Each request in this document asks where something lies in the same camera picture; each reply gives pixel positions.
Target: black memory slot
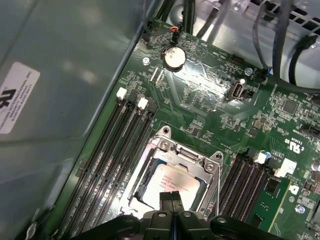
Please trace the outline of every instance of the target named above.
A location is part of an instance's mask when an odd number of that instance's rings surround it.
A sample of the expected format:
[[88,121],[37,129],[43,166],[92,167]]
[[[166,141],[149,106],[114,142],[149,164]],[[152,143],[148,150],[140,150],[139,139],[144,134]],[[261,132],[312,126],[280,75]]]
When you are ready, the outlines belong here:
[[121,183],[124,181],[124,178],[126,177],[126,174],[127,174],[128,169],[129,169],[129,166],[132,163],[132,161],[134,160],[134,157],[136,156],[136,153],[137,153],[140,145],[143,142],[144,136],[147,133],[147,130],[148,130],[151,122],[152,122],[152,118],[148,117],[145,120],[145,123],[144,123],[144,125],[143,125],[143,127],[141,129],[141,133],[139,134],[137,140],[135,141],[135,144],[133,146],[133,149],[130,152],[130,155],[126,159],[124,159],[123,165],[122,165],[122,168],[121,168],[121,172],[119,172],[117,174],[116,179],[114,180],[115,187],[112,188],[112,192],[109,194],[109,197],[105,201],[105,204],[104,204],[103,209],[102,209],[101,214],[100,214],[100,218],[98,219],[96,226],[103,223],[103,218],[102,217],[107,214],[112,202],[114,201],[114,199],[115,199],[115,197],[116,197],[116,195],[117,195],[117,193],[118,193],[118,191],[119,191],[119,189],[121,187]]
[[66,221],[68,219],[68,217],[70,216],[70,212],[73,208],[73,205],[75,203],[75,201],[79,198],[79,193],[81,191],[81,188],[83,187],[83,184],[85,182],[86,176],[87,176],[87,171],[90,170],[94,164],[96,163],[96,159],[97,157],[100,155],[102,149],[104,148],[104,145],[107,143],[107,141],[109,140],[110,137],[110,133],[112,131],[112,129],[114,128],[116,121],[118,120],[121,110],[124,106],[124,101],[121,101],[119,104],[116,105],[116,107],[113,109],[112,113],[111,113],[111,117],[109,119],[109,121],[107,122],[107,124],[105,125],[105,128],[103,129],[103,132],[100,136],[100,139],[98,141],[98,144],[95,146],[90,158],[88,161],[86,161],[85,166],[83,168],[82,174],[75,186],[75,189],[72,192],[72,195],[70,197],[70,200],[68,201],[67,207],[65,208],[65,211],[62,215],[61,218],[61,224],[60,224],[60,229],[62,228],[62,226],[64,226],[66,224]]
[[132,109],[130,107],[128,107],[125,110],[122,119],[120,120],[119,127],[116,127],[115,131],[113,131],[115,133],[111,137],[112,138],[111,142],[107,146],[106,150],[104,151],[105,154],[98,164],[98,167],[95,171],[95,175],[90,180],[88,190],[86,191],[84,196],[81,198],[80,204],[74,213],[72,221],[69,225],[69,229],[71,230],[71,231],[69,231],[70,234],[75,230],[76,222],[78,222],[80,220],[80,217],[82,216],[84,208],[86,207],[87,204],[89,204],[88,200],[90,199],[92,194],[94,194],[94,189],[97,186],[96,184],[98,184],[100,176],[104,171],[105,165],[108,163],[108,160],[109,160],[108,153],[113,151],[113,149],[116,147],[116,145],[118,143],[116,140],[119,139],[123,133],[124,128],[122,128],[120,126],[124,126],[129,121],[131,113],[132,113]]
[[253,169],[250,165],[245,164],[243,168],[242,174],[239,176],[239,182],[235,187],[235,191],[231,196],[230,204],[228,208],[225,210],[224,214],[226,216],[233,216],[233,213],[237,211],[237,207],[239,203],[246,197],[246,187],[248,186],[248,181],[250,181],[250,177],[253,174]]
[[[231,166],[231,169],[227,173],[225,180],[222,184],[222,187],[220,188],[220,196],[219,196],[220,207],[221,207],[221,204],[225,202],[228,189],[232,188],[232,185],[230,185],[230,183],[234,182],[234,179],[237,177],[240,167],[241,167],[241,161],[234,161]],[[216,202],[213,204],[212,212],[209,214],[208,219],[211,219],[216,215],[215,211],[216,211]]]
[[239,187],[240,195],[235,198],[235,206],[231,209],[230,216],[232,218],[237,218],[239,209],[242,209],[245,204],[244,198],[247,196],[248,188],[250,187],[251,178],[255,175],[255,169],[251,165],[247,165],[248,171],[250,171],[249,176],[242,181],[241,186]]
[[235,177],[234,181],[231,182],[231,185],[227,186],[228,191],[227,191],[225,200],[221,201],[219,214],[225,215],[225,211],[229,209],[229,205],[232,203],[232,200],[233,200],[233,193],[238,189],[237,188],[238,184],[239,184],[240,180],[242,179],[241,174],[244,171],[245,167],[246,167],[246,163],[242,162],[240,165],[239,171],[236,173],[236,177]]
[[[124,167],[123,164],[123,158],[126,154],[126,150],[132,140],[132,138],[134,137],[134,134],[136,133],[136,130],[140,124],[140,120],[141,120],[141,116],[140,115],[137,115],[135,120],[133,121],[133,124],[130,126],[130,132],[128,133],[128,135],[126,136],[126,138],[124,139],[124,141],[122,142],[122,145],[120,147],[120,149],[118,150],[118,152],[116,153],[116,155],[114,156],[114,165],[112,166],[111,168],[111,172],[110,174],[108,174],[105,178],[105,190],[102,191],[102,197],[104,196],[108,186],[111,184],[113,178],[114,178],[114,184],[117,183],[117,180],[118,180],[118,176],[121,175],[122,173],[122,168]],[[105,214],[107,213],[108,209],[106,209],[106,202],[103,203],[103,207],[102,209],[100,210],[96,220],[94,221],[95,224],[94,226],[97,226],[99,225],[99,222],[102,221],[103,217],[105,216]]]
[[259,195],[259,193],[261,192],[263,186],[265,185],[267,179],[268,179],[268,174],[267,174],[266,172],[264,172],[264,173],[261,175],[258,183],[256,184],[256,187],[255,187],[255,189],[254,189],[253,195],[252,195],[252,197],[251,197],[251,199],[250,199],[250,203],[248,204],[245,212],[243,213],[243,215],[242,215],[242,217],[241,217],[241,221],[243,221],[243,222],[246,222],[246,221],[247,221],[247,218],[248,218],[248,216],[249,216],[252,208],[254,207],[254,204],[256,203],[256,200],[257,200],[257,198],[258,198],[258,195]]
[[254,168],[251,166],[251,169],[253,170],[253,173],[251,175],[250,178],[248,178],[247,181],[247,187],[245,188],[244,191],[244,198],[241,199],[241,202],[238,205],[238,208],[236,209],[235,213],[234,213],[234,218],[240,220],[243,213],[245,212],[248,204],[249,204],[249,200],[252,197],[252,194],[254,192],[254,189],[256,187],[256,184],[259,180],[259,177],[261,175],[259,169]]
[[[132,121],[130,121],[130,122],[127,124],[126,127],[121,127],[121,128],[123,128],[123,129],[127,129],[128,132],[127,132],[127,131],[125,132],[125,135],[126,135],[126,136],[132,134],[132,132],[133,132],[133,133],[135,132],[134,128],[135,128],[135,126],[137,125],[137,123],[138,123],[139,120],[140,120],[140,116],[139,116],[136,112],[134,112],[133,114],[134,114],[134,116],[133,116],[133,118],[132,118]],[[125,141],[123,141],[123,142],[120,144],[120,147],[119,147],[119,149],[118,149],[118,153],[120,153],[122,150],[124,150],[124,146],[123,146],[123,145],[124,145],[124,142],[125,142]],[[108,158],[109,158],[109,159],[112,157],[112,154],[113,154],[113,153],[114,153],[114,149],[112,149],[112,151],[111,151],[110,154],[108,155]],[[117,167],[117,156],[114,156],[114,157],[113,157],[113,160],[112,160],[112,162],[111,162],[111,165],[109,166],[108,171],[105,173],[105,177],[108,176],[108,175],[113,176],[114,167]],[[89,207],[89,209],[88,209],[88,211],[87,211],[87,213],[86,213],[85,218],[82,219],[82,220],[80,221],[80,223],[78,224],[78,228],[77,228],[77,229],[78,229],[78,232],[79,232],[79,233],[81,233],[81,232],[83,231],[83,229],[84,229],[84,227],[85,227],[85,225],[86,225],[86,222],[90,222],[90,221],[93,219],[93,217],[94,217],[94,215],[95,215],[95,212],[96,212],[97,208],[99,207],[99,205],[100,205],[100,203],[101,203],[101,201],[102,201],[102,199],[103,199],[103,197],[104,197],[104,195],[105,195],[105,192],[106,192],[108,186],[109,186],[109,185],[106,183],[106,180],[105,180],[105,179],[102,179],[102,183],[101,183],[101,185],[100,185],[100,187],[99,187],[99,189],[98,189],[98,191],[97,191],[97,194],[96,194],[95,197],[94,197],[94,200],[92,201],[92,204],[90,205],[90,207]]]

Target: capacitor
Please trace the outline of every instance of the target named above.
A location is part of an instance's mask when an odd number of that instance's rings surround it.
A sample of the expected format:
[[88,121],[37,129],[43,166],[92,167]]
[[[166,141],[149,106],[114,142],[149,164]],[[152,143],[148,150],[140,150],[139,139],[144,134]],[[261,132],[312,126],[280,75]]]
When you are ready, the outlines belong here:
[[312,171],[320,172],[320,163],[318,161],[315,161],[311,164]]
[[186,52],[177,46],[170,47],[163,53],[163,64],[172,72],[180,71],[186,60]]

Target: expansion slot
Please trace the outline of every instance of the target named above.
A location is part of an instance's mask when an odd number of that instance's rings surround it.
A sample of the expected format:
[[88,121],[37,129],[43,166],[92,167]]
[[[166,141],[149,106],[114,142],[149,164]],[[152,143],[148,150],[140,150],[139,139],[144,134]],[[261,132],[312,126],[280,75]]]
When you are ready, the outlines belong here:
[[248,152],[238,153],[220,189],[219,214],[247,221],[262,187],[270,176],[270,169],[253,163]]
[[110,161],[110,156],[117,146],[117,141],[120,136],[125,134],[126,128],[123,128],[122,126],[125,126],[126,123],[130,120],[131,114],[133,113],[133,104],[128,102],[125,108],[125,112],[123,113],[123,117],[120,120],[120,123],[118,124],[118,127],[116,127],[116,130],[114,131],[114,135],[112,136],[112,141],[107,146],[106,150],[104,151],[105,154],[103,155],[101,161],[99,162],[96,171],[93,172],[93,177],[91,178],[88,188],[85,191],[84,196],[81,197],[80,205],[77,207],[75,214],[71,220],[71,223],[69,224],[70,233],[73,235],[74,231],[77,231],[77,222],[81,221],[81,218],[83,214],[86,211],[86,208],[89,208],[92,204],[93,198],[92,196],[95,195],[95,189],[97,188],[97,185],[100,183],[101,176],[104,176],[107,174],[108,163]]
[[71,198],[68,202],[68,205],[66,207],[66,210],[64,211],[64,214],[61,218],[61,224],[60,224],[60,229],[64,228],[68,222],[68,220],[71,218],[71,211],[72,208],[76,202],[76,200],[79,198],[79,196],[82,194],[81,191],[83,190],[83,186],[84,183],[86,181],[87,178],[87,173],[91,171],[91,169],[94,167],[94,165],[96,164],[96,160],[99,158],[100,155],[103,154],[103,149],[105,148],[108,140],[110,139],[111,136],[111,132],[114,129],[114,126],[116,124],[116,122],[118,121],[120,115],[121,115],[121,111],[124,107],[125,101],[120,101],[116,107],[113,109],[113,112],[111,114],[111,117],[108,121],[108,123],[106,124],[102,135],[99,139],[99,144],[97,144],[89,158],[89,160],[87,160],[85,162],[85,166],[83,167],[81,176],[79,177],[79,180],[76,184],[76,187],[71,195]]

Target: white label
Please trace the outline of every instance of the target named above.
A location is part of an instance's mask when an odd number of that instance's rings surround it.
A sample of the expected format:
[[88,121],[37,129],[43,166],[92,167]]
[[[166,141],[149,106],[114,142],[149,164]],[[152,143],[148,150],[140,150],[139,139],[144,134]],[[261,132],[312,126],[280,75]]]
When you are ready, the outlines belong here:
[[9,134],[14,127],[40,72],[15,62],[0,87],[0,134]]

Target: vent slot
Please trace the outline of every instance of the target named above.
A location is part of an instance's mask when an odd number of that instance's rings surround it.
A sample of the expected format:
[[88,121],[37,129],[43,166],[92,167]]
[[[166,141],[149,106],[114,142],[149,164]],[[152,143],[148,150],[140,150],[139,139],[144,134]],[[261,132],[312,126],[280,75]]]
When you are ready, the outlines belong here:
[[[269,0],[250,0],[250,2],[256,6],[267,4],[267,9],[274,14],[279,13],[281,10],[279,4],[272,3]],[[308,30],[309,35],[316,34],[320,36],[320,18],[310,16],[305,10],[297,6],[294,7],[289,18],[305,30]],[[264,20],[271,22],[274,18],[265,15]]]

